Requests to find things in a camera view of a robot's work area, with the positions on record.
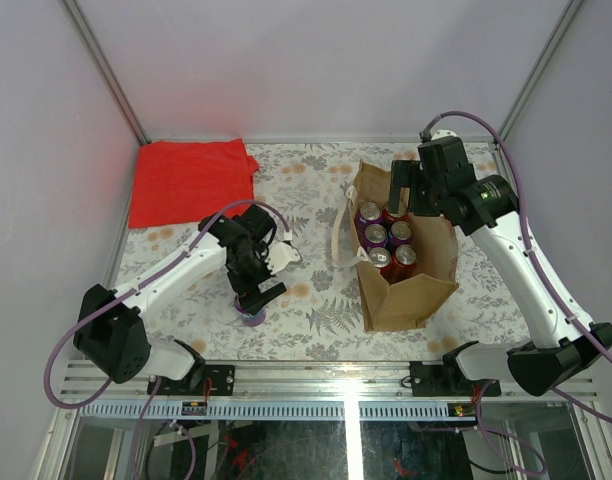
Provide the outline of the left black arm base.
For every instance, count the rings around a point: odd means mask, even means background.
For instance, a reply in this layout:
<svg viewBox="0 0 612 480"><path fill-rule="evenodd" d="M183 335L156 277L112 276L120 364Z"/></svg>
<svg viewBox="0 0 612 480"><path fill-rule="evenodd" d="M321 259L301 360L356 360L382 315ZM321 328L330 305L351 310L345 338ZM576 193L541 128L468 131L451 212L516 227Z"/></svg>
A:
<svg viewBox="0 0 612 480"><path fill-rule="evenodd" d="M230 397L234 393L236 367L229 364L205 364L190 379L163 378L156 396L193 398Z"/></svg>

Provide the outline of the brown jute canvas bag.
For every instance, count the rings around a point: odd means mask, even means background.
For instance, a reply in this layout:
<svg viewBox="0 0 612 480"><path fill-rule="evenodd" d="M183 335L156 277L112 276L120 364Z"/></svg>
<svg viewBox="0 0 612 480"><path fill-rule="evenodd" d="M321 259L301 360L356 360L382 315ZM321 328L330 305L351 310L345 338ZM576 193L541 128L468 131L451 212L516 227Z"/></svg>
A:
<svg viewBox="0 0 612 480"><path fill-rule="evenodd" d="M365 201L383 207L389 188L388 171L362 162L345 191L331 233L334 265L357 272L367 332L422 328L458 288L456 232L443 218L411 213L405 217L412 227L412 249L417 254L412 269L406 271L394 265L383 274L369 261L368 253L360 244L355 218Z"/></svg>

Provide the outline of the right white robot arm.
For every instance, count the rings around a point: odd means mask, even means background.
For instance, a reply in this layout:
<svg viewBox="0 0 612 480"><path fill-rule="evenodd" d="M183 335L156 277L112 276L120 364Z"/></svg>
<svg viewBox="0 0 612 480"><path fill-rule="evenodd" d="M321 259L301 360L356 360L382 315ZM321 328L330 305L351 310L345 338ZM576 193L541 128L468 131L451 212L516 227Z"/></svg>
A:
<svg viewBox="0 0 612 480"><path fill-rule="evenodd" d="M612 324L598 323L575 301L521 223L520 200L498 174L477 178L462 140L422 143L416 160L391 164L388 205L408 200L417 217L443 217L493 263L527 324L517 345L469 343L442 369L444 387L464 394L480 380L513 381L541 396L589 368L612 347Z"/></svg>

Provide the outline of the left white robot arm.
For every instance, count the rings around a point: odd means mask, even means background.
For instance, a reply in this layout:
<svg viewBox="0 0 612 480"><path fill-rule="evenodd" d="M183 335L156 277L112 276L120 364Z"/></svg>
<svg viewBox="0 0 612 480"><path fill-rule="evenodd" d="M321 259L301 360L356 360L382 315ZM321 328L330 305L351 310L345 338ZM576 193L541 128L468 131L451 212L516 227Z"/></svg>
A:
<svg viewBox="0 0 612 480"><path fill-rule="evenodd" d="M279 282L266 287L300 254L291 231L260 204L232 218L205 218L197 232L150 270L113 289L90 288L82 301L75 348L109 379L123 384L143 374L169 381L183 394L198 392L205 381L201 354L181 340L157 340L146 324L190 285L223 269L238 311L257 317L286 291Z"/></svg>

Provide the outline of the purple fanta can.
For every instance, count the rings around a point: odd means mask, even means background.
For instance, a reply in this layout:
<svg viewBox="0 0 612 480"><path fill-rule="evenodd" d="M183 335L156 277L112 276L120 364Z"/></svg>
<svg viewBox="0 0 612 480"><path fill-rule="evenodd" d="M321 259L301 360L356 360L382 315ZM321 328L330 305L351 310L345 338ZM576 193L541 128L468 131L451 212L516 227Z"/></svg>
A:
<svg viewBox="0 0 612 480"><path fill-rule="evenodd" d="M397 221L390 226L388 232L388 245L397 248L412 242L413 231L411 225L406 221Z"/></svg>
<svg viewBox="0 0 612 480"><path fill-rule="evenodd" d="M388 233L381 224L371 224L364 230L362 246L369 252L374 248L385 248L388 242Z"/></svg>
<svg viewBox="0 0 612 480"><path fill-rule="evenodd" d="M359 235L372 225L382 224L382 208L375 202L367 201L358 206L355 226Z"/></svg>
<svg viewBox="0 0 612 480"><path fill-rule="evenodd" d="M242 308L238 298L235 298L234 306L241 316L242 323L247 327L257 327L261 325L266 319L266 313L264 309L261 309L256 314L248 313Z"/></svg>

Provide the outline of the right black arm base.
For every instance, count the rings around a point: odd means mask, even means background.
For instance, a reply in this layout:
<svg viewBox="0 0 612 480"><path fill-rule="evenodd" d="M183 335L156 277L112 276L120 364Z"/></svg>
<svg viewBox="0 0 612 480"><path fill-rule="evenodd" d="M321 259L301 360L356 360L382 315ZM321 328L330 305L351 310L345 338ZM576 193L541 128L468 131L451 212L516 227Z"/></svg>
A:
<svg viewBox="0 0 612 480"><path fill-rule="evenodd" d="M409 374L399 381L400 386L409 389L414 397L469 396L475 403L487 379L468 378L457 359L465 350L479 345L469 341L445 353L438 362L410 361Z"/></svg>

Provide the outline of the red coke can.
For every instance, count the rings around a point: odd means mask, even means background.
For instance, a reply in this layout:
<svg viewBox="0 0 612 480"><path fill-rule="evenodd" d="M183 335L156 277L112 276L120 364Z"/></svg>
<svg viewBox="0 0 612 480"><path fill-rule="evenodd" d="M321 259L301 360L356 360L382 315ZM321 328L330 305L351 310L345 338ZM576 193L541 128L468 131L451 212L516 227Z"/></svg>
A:
<svg viewBox="0 0 612 480"><path fill-rule="evenodd" d="M390 283L393 267L390 252L384 247L375 247L368 252L368 255L373 266L380 271L380 275Z"/></svg>
<svg viewBox="0 0 612 480"><path fill-rule="evenodd" d="M387 228L389 228L392 224L398 221L405 221L406 217L407 206L402 201L399 202L397 208L394 211L390 211L387 205L385 205L382 210L383 225Z"/></svg>
<svg viewBox="0 0 612 480"><path fill-rule="evenodd" d="M417 267L417 253L411 245L399 246L392 257L392 282L397 283L411 278Z"/></svg>

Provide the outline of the purple fanta can front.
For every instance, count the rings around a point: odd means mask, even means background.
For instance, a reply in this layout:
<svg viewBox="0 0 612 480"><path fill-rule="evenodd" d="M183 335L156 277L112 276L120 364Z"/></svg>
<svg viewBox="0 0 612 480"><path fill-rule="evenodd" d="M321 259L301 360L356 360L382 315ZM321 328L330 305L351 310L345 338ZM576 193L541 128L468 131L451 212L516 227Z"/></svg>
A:
<svg viewBox="0 0 612 480"><path fill-rule="evenodd" d="M256 314L248 313L242 308L238 298L235 298L234 306L241 316L242 323L247 327L257 327L261 325L266 319L266 313L264 309L261 309Z"/></svg>

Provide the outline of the red coke can front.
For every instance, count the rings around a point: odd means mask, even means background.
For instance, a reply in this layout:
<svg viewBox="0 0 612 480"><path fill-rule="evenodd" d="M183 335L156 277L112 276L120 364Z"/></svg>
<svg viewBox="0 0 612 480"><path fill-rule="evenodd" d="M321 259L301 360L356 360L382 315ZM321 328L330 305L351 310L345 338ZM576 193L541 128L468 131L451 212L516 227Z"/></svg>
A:
<svg viewBox="0 0 612 480"><path fill-rule="evenodd" d="M417 253L411 245L399 246L392 257L392 282L397 283L411 278L417 267Z"/></svg>

